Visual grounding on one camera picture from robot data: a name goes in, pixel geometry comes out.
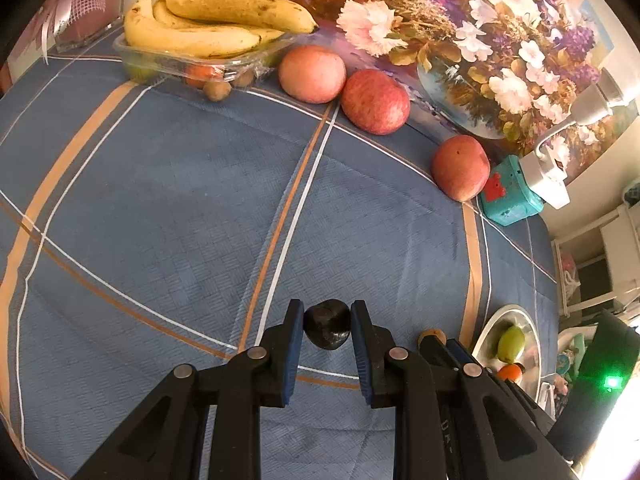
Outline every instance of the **green light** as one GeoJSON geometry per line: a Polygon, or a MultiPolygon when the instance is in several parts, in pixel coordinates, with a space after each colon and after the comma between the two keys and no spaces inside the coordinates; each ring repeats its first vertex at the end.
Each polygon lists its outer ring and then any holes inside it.
{"type": "Polygon", "coordinates": [[[605,388],[610,390],[620,390],[622,389],[622,381],[622,377],[617,375],[610,375],[604,379],[604,386],[605,388]]]}

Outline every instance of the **plate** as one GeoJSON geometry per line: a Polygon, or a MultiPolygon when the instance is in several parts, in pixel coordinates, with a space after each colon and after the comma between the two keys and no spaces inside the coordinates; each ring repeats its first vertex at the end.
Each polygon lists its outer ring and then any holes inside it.
{"type": "Polygon", "coordinates": [[[472,356],[483,367],[497,372],[504,366],[504,363],[495,357],[498,351],[498,341],[500,341],[502,334],[513,325],[524,332],[524,352],[517,361],[525,367],[520,387],[529,397],[538,402],[538,392],[542,380],[540,338],[536,324],[521,306],[509,304],[491,317],[482,329],[472,356]]]}

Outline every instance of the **clear plastic box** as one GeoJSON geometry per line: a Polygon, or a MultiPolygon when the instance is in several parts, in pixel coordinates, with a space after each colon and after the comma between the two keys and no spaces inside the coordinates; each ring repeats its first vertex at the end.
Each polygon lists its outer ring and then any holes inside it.
{"type": "Polygon", "coordinates": [[[277,66],[287,47],[296,41],[292,34],[284,34],[277,40],[271,41],[263,47],[249,51],[240,56],[229,59],[201,59],[190,56],[177,56],[162,51],[147,50],[129,46],[124,34],[119,35],[113,41],[113,47],[122,62],[129,67],[135,67],[141,73],[147,73],[148,79],[153,79],[156,72],[164,73],[178,78],[198,79],[207,81],[208,77],[198,76],[197,70],[191,70],[193,66],[212,67],[215,79],[233,81],[248,70],[253,70],[255,78],[261,78],[277,66]]]}

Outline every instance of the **apple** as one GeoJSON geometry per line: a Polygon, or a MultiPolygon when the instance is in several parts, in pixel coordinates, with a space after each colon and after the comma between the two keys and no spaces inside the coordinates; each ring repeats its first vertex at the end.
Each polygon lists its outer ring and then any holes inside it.
{"type": "Polygon", "coordinates": [[[388,135],[409,117],[411,102],[402,86],[380,70],[358,70],[342,90],[342,111],[361,130],[388,135]]]}
{"type": "Polygon", "coordinates": [[[280,86],[305,103],[328,103],[342,90],[347,79],[344,61],[319,45],[303,45],[287,52],[278,67],[280,86]]]}
{"type": "Polygon", "coordinates": [[[438,187],[458,202],[471,200],[480,193],[490,171],[484,149],[466,135],[445,140],[431,162],[431,175],[438,187]]]}

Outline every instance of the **bunch of bananas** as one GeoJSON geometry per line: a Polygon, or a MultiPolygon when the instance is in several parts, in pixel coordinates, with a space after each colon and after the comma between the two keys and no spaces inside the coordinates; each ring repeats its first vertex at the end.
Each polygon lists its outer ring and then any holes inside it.
{"type": "Polygon", "coordinates": [[[233,57],[318,28],[289,0],[138,0],[124,17],[130,46],[203,59],[233,57]]]}

